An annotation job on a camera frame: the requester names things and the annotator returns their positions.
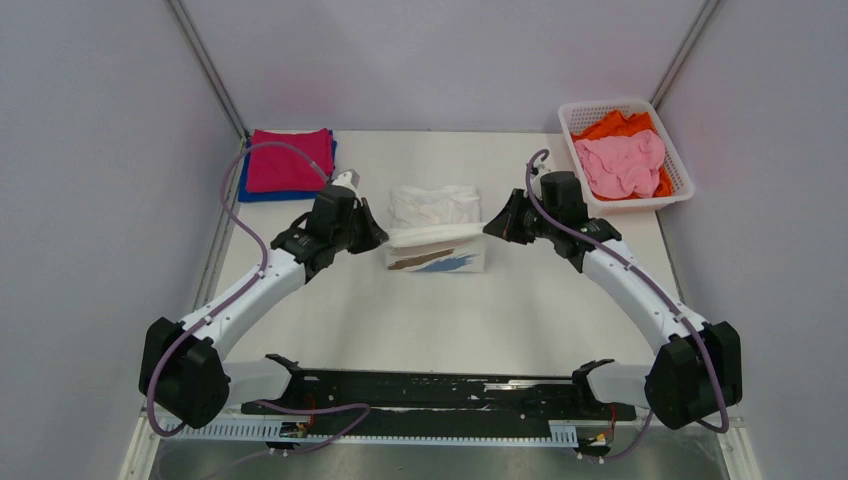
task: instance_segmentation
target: white table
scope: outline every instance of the white table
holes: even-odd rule
[[[337,169],[359,172],[360,192],[384,228],[395,185],[476,185],[489,220],[513,188],[523,188],[524,165],[537,150],[550,149],[555,165],[570,169],[561,135],[337,131],[335,138]],[[268,243],[311,204],[245,204],[239,216]],[[656,216],[610,220],[654,278],[674,292]],[[339,254],[268,312],[227,359],[278,353],[307,368],[528,375],[570,375],[601,358],[652,363],[636,326],[550,242],[486,242],[485,273],[389,272],[382,250]],[[236,229],[218,293],[258,258],[255,243]]]

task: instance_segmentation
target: white laundry basket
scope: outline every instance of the white laundry basket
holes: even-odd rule
[[[663,162],[663,166],[668,172],[668,175],[671,177],[671,183],[674,186],[674,193],[671,196],[605,202],[592,194],[592,191],[589,189],[589,183],[586,181],[586,175],[583,173],[583,166],[580,164],[580,158],[577,156],[577,151],[574,149],[574,142],[571,140],[570,134],[579,134],[583,132],[583,130],[604,118],[604,116],[612,110],[620,110],[624,116],[643,112],[648,112],[651,115],[651,121],[654,124],[654,132],[659,135],[663,143],[665,143],[665,161]],[[695,187],[692,185],[692,180],[689,179],[689,174],[686,173],[686,168],[683,167],[683,162],[680,161],[680,156],[677,154],[677,150],[671,143],[671,139],[668,137],[668,132],[665,131],[665,127],[663,127],[657,112],[650,103],[638,99],[566,103],[559,107],[559,121],[562,124],[563,136],[565,137],[566,154],[571,157],[571,163],[574,166],[574,173],[577,175],[577,178],[580,179],[580,185],[583,190],[583,200],[589,207],[590,215],[609,215],[658,210],[674,202],[688,200],[692,198],[692,195],[695,193]]]

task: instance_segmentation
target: pile of clothes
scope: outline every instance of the pile of clothes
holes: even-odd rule
[[[668,197],[665,144],[649,113],[625,117],[613,110],[580,134],[571,134],[589,188],[603,201]]]
[[[311,133],[272,133],[256,130],[248,146],[267,142],[285,142],[300,149],[321,171],[332,176],[335,168],[336,142],[332,130]],[[324,181],[303,157],[285,147],[264,147],[252,151],[244,159],[239,178],[239,201],[272,202],[315,198]]]

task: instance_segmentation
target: blue cloth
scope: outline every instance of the blue cloth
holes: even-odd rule
[[[333,166],[336,165],[336,146],[337,143],[333,140]],[[250,147],[250,140],[247,141],[247,147]],[[241,176],[239,177],[239,202],[241,203],[256,203],[256,202],[281,202],[285,200],[310,200],[318,196],[318,192],[264,192],[250,193],[247,191],[247,167],[250,165],[250,154],[244,157],[244,165],[241,168]]]

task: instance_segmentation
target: white wall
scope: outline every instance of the white wall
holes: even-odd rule
[[[844,478],[848,3],[734,0],[660,115],[696,183],[663,210],[686,298],[739,330],[765,478]]]
[[[0,11],[0,476],[114,478],[236,139],[164,2]]]
[[[650,98],[703,0],[187,0],[253,128],[561,131]]]

